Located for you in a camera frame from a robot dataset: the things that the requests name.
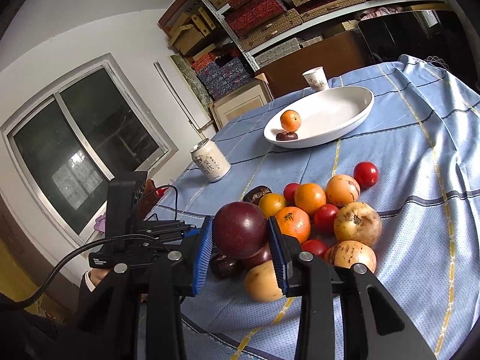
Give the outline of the left forearm dark sleeve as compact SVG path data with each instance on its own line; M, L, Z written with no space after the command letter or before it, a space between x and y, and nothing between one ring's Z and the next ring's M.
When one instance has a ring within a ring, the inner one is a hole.
M77 299L77 309L79 310L89 300L90 295L96 289L96 284L92 279L93 269L85 272L80 280L80 288Z

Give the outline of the left hand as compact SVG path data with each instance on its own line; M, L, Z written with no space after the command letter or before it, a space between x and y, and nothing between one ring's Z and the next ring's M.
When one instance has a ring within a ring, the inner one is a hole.
M110 271L110 269L92 268L88 273L89 282L97 287Z

